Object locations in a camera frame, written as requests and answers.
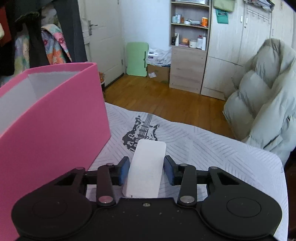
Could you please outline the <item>wooden shelf cabinet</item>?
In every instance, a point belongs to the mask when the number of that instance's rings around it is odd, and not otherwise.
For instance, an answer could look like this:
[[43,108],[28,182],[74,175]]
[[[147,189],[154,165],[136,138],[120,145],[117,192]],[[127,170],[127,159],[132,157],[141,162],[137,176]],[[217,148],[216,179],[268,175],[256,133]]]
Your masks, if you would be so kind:
[[211,28],[211,1],[170,2],[170,87],[200,94]]

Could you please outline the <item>black hanging coat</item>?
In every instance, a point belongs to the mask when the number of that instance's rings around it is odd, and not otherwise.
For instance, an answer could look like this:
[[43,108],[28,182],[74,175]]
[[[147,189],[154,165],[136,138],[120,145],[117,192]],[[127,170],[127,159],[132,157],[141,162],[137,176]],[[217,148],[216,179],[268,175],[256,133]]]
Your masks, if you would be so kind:
[[55,24],[62,29],[72,62],[86,62],[78,1],[1,1],[1,76],[15,72],[15,41],[29,35],[30,64],[49,65],[41,38],[41,27]]

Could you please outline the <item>grey puffer jacket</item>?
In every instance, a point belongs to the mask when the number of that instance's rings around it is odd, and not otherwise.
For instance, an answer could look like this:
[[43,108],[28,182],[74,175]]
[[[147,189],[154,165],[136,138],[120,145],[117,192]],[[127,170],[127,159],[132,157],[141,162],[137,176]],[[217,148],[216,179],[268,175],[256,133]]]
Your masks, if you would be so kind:
[[234,137],[286,164],[295,149],[295,50],[280,39],[265,40],[225,96],[223,114]]

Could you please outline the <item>teal wall organizer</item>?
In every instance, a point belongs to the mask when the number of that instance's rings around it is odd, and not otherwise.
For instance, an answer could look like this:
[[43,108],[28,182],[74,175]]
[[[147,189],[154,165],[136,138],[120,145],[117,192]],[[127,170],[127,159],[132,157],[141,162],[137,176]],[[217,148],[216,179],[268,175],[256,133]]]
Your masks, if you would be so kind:
[[229,24],[227,11],[216,9],[216,18],[218,24]]

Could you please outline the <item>white long rectangular device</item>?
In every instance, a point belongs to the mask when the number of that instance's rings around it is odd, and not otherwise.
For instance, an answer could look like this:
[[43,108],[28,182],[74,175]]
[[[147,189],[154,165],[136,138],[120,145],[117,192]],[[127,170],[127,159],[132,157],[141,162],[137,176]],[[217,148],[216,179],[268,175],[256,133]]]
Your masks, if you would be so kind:
[[123,188],[127,198],[157,198],[162,179],[166,143],[140,140]]

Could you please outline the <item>light wood wardrobe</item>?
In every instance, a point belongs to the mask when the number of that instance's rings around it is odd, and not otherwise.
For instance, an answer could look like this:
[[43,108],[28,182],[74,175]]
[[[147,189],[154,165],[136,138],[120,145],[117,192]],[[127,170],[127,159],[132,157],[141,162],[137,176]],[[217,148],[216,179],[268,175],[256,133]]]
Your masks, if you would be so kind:
[[273,1],[273,11],[266,11],[254,1],[235,1],[228,23],[218,22],[217,10],[211,8],[211,30],[201,94],[224,99],[235,77],[269,38],[295,43],[295,10],[285,1]]

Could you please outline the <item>floral quilt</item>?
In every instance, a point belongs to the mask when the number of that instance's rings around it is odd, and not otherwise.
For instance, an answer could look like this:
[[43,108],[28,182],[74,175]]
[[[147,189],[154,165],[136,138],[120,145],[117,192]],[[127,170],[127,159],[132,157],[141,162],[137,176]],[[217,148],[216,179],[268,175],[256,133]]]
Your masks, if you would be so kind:
[[[66,45],[62,29],[55,24],[46,24],[41,27],[41,38],[44,51],[50,65],[71,63],[72,58]],[[29,56],[29,35],[21,34],[15,41],[15,72],[11,76],[1,77],[1,86],[5,85],[12,77],[31,68],[32,58]]]

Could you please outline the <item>white cloth with guitar print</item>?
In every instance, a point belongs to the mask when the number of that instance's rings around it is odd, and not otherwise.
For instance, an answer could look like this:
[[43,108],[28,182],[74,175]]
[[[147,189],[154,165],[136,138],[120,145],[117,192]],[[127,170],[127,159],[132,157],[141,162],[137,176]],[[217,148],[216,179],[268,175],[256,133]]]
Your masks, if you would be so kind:
[[282,162],[276,154],[153,114],[130,111],[109,103],[106,110],[111,138],[89,170],[107,163],[117,164],[124,156],[132,158],[134,152],[123,143],[123,137],[134,125],[148,122],[158,141],[166,143],[166,154],[177,164],[190,164],[198,170],[217,166],[274,198],[282,210],[282,220],[274,236],[277,240],[287,240],[287,184]]

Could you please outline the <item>pink cardboard box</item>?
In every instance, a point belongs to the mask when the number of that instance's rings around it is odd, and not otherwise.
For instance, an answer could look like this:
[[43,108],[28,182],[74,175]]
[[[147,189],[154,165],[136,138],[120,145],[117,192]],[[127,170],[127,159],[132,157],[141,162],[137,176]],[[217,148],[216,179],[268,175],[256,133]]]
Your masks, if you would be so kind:
[[1,240],[15,240],[13,205],[75,167],[89,168],[110,139],[97,65],[27,69],[1,87]]

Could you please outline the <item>white door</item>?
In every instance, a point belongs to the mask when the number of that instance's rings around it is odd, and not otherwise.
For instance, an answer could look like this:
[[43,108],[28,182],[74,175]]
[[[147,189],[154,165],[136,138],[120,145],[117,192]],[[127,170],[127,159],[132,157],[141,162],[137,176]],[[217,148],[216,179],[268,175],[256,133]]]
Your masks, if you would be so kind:
[[97,64],[106,86],[125,73],[119,1],[78,1],[87,60]]

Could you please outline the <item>cardboard box on floor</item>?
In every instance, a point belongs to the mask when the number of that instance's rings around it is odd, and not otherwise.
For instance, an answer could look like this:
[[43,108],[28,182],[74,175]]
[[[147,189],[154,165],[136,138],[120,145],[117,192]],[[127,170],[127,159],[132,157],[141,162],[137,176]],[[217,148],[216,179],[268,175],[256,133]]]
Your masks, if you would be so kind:
[[153,81],[169,84],[170,80],[170,67],[147,65],[148,77]]

